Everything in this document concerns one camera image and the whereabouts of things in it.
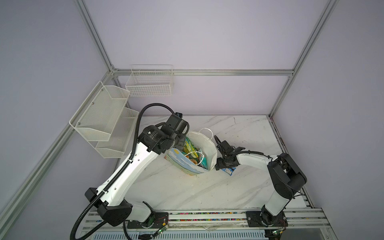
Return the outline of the orange Fox's candy bag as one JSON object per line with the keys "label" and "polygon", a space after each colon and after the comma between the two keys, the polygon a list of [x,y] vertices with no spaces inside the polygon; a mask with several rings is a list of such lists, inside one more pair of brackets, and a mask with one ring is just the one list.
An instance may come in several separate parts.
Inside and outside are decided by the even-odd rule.
{"label": "orange Fox's candy bag", "polygon": [[195,165],[201,165],[204,160],[203,158],[201,158],[201,155],[198,155],[197,158],[194,158],[192,155],[187,155],[186,158],[189,159]]}

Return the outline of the aluminium frame posts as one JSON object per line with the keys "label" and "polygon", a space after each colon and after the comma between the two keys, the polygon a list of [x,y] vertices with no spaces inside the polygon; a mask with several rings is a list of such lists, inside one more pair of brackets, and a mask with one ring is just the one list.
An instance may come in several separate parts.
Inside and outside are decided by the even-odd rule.
{"label": "aluminium frame posts", "polygon": [[[131,73],[130,70],[123,69],[114,69],[109,57],[107,56],[106,50],[101,42],[101,38],[97,32],[96,26],[92,17],[90,15],[89,9],[85,1],[75,1],[75,6],[77,7],[80,16],[82,17],[85,26],[90,33],[90,36],[98,50],[98,53],[101,55],[103,63],[107,66],[107,72],[104,74],[101,82],[96,84],[95,88],[91,91],[89,96],[86,98],[85,102],[88,103],[91,97],[101,88],[102,84],[107,83],[113,77],[116,76],[126,76]],[[281,93],[279,94],[276,102],[274,103],[271,112],[269,113],[270,117],[273,117],[281,103],[283,102],[284,97],[286,96],[289,88],[297,77],[300,69],[302,68],[306,58],[308,57],[310,51],[312,50],[315,42],[317,41],[321,31],[324,29],[324,26],[330,16],[332,15],[335,7],[337,6],[338,1],[327,1],[322,13],[315,24],[313,31],[311,32],[305,47],[303,48],[295,66],[291,70],[283,69],[235,69],[235,70],[223,70],[223,69],[176,69],[173,71],[174,76],[287,76],[288,79],[284,84]],[[11,198],[10,202],[4,208],[1,213],[1,238],[4,238],[14,223],[17,221],[23,210],[26,208],[27,204],[30,202],[32,195],[36,192],[37,188],[40,186],[43,178],[47,175],[50,168],[55,163],[58,155],[61,153],[62,149],[65,147],[66,143],[74,133],[75,129],[67,124],[63,131],[60,133],[58,138],[50,146],[47,152],[43,155],[40,162],[36,165],[35,169],[27,177],[25,182]]]}

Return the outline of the white mesh shelf upper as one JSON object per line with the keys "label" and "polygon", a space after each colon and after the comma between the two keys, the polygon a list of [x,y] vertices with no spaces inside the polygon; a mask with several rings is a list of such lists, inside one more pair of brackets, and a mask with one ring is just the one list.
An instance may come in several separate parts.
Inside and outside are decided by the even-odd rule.
{"label": "white mesh shelf upper", "polygon": [[85,109],[71,118],[70,126],[88,142],[109,141],[129,95],[126,89],[101,85]]}

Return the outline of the blue snack packet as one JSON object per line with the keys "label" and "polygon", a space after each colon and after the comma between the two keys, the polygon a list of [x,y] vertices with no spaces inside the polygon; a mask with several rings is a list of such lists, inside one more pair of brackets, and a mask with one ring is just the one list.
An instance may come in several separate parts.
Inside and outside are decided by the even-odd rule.
{"label": "blue snack packet", "polygon": [[225,168],[225,169],[222,169],[222,171],[227,173],[229,176],[232,176],[235,170],[236,170],[236,168]]}

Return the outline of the green candy bag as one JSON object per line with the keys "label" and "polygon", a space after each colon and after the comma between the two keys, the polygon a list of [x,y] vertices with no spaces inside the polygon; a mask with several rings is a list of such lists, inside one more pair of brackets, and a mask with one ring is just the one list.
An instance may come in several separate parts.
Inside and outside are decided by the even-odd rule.
{"label": "green candy bag", "polygon": [[190,139],[188,137],[186,138],[186,142],[185,142],[185,146],[184,146],[183,152],[185,153],[186,156],[187,155],[192,155],[194,158],[198,157],[197,150],[196,150],[196,148],[194,147],[194,145],[192,144],[192,142],[190,141]]}

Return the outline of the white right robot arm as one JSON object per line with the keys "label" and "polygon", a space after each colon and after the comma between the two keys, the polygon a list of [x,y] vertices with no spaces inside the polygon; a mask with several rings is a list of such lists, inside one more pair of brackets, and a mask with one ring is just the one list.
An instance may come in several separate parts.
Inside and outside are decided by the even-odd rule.
{"label": "white right robot arm", "polygon": [[245,165],[269,173],[274,192],[259,211],[255,221],[263,227],[272,227],[283,221],[284,208],[308,181],[293,158],[287,153],[268,156],[243,147],[235,148],[227,141],[220,140],[217,140],[217,149],[222,155],[217,158],[215,165],[217,171]]}

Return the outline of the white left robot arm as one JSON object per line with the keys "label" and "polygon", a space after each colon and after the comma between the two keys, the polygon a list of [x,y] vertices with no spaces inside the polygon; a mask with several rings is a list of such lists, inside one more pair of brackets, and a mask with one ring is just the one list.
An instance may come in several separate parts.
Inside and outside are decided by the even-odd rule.
{"label": "white left robot arm", "polygon": [[153,214],[146,203],[129,203],[125,196],[144,169],[159,155],[170,150],[189,131],[186,121],[151,125],[138,135],[130,155],[98,188],[89,188],[85,196],[104,224],[116,227],[125,220],[144,223]]}

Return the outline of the white mesh shelf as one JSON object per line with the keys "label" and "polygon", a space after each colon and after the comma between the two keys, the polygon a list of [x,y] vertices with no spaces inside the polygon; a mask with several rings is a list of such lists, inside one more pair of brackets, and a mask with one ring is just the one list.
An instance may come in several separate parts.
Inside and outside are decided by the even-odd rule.
{"label": "white mesh shelf", "polygon": [[96,145],[96,151],[104,159],[118,159],[123,157],[131,135],[135,130],[138,115],[139,112],[135,110],[129,108],[123,109],[110,139],[107,142],[98,142]]}
{"label": "white mesh shelf", "polygon": [[101,85],[85,109],[71,118],[70,126],[88,142],[109,141],[129,95],[126,89]]}

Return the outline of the white mesh shelf lower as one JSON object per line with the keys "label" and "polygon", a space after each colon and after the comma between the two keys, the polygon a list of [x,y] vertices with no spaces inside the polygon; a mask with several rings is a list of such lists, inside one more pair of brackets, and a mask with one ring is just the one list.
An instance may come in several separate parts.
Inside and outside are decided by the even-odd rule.
{"label": "white mesh shelf lower", "polygon": [[138,115],[139,112],[135,110],[129,108],[123,109],[110,139],[107,142],[98,142],[96,145],[96,151],[104,159],[118,159],[123,157],[131,135],[135,130]]}

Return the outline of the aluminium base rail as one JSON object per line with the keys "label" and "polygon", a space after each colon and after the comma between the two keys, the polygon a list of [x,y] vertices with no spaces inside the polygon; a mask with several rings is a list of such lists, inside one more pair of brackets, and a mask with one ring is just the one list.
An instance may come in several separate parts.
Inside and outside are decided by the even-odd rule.
{"label": "aluminium base rail", "polygon": [[276,223],[266,227],[257,210],[170,211],[156,213],[150,227],[137,221],[112,227],[108,224],[91,235],[92,240],[132,240],[157,234],[157,240],[282,240],[298,233],[299,239],[315,235],[321,240],[337,239],[322,209],[285,209]]}

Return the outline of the white printed paper bag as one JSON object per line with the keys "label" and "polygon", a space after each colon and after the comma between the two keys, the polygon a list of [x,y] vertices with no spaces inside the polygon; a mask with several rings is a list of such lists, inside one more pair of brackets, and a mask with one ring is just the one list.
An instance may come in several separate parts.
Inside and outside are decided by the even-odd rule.
{"label": "white printed paper bag", "polygon": [[188,132],[184,144],[171,148],[165,159],[190,176],[208,173],[215,168],[218,157],[213,138],[208,128]]}

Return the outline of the teal Fox's candy bag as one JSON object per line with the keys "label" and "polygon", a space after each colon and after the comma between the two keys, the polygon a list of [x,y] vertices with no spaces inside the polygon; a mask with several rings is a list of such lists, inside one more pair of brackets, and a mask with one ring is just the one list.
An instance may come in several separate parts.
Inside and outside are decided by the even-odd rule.
{"label": "teal Fox's candy bag", "polygon": [[208,168],[207,158],[205,157],[205,154],[202,149],[198,150],[198,156],[199,156],[199,166],[204,169],[207,169]]}

